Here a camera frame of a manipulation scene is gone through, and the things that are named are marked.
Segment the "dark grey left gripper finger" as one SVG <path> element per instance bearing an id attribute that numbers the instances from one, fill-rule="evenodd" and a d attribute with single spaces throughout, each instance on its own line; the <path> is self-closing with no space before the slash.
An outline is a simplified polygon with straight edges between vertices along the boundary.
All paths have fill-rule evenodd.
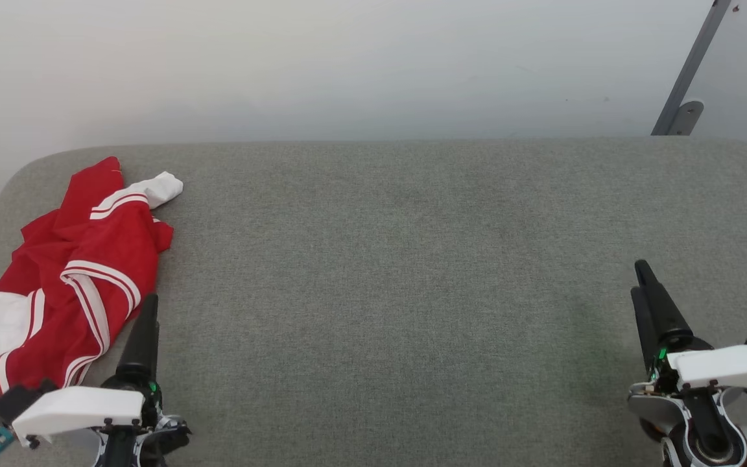
<path id="1" fill-rule="evenodd" d="M 147 384 L 156 378 L 158 364 L 158 295 L 148 294 L 140 305 L 117 364 L 117 376 Z"/>

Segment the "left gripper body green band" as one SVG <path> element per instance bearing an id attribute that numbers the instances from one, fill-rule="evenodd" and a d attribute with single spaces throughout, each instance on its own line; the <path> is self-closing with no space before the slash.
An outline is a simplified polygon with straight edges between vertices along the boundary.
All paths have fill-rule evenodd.
<path id="1" fill-rule="evenodd" d="M 136 394 L 128 416 L 104 416 L 95 466 L 166 466 L 166 456 L 189 443 L 191 431 L 180 416 L 163 413 L 163 394 L 144 366 L 119 366 L 102 389 Z"/>

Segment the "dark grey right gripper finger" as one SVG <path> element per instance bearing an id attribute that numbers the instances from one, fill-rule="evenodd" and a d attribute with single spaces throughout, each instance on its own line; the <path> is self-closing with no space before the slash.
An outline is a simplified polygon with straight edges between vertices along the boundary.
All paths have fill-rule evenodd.
<path id="1" fill-rule="evenodd" d="M 632 287 L 630 291 L 632 307 L 634 307 L 635 326 L 637 326 L 646 374 L 652 372 L 652 367 L 659 352 L 658 335 L 656 335 L 651 304 L 651 298 L 657 288 L 656 285 L 639 285 Z"/>
<path id="2" fill-rule="evenodd" d="M 635 275 L 639 283 L 640 300 L 650 323 L 649 336 L 656 345 L 682 348 L 694 339 L 694 333 L 685 321 L 666 287 L 658 280 L 649 263 L 635 261 Z"/>

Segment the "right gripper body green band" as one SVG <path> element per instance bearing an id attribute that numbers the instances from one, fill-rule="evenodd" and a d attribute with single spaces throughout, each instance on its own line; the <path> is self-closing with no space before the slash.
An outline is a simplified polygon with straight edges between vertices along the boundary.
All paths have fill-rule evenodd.
<path id="1" fill-rule="evenodd" d="M 630 387 L 629 411 L 661 447 L 664 466 L 746 466 L 747 439 L 724 410 L 727 390 L 712 382 L 693 387 L 673 369 L 674 357 L 707 352 L 700 338 L 674 337 L 659 344 L 640 337 L 647 381 Z"/>

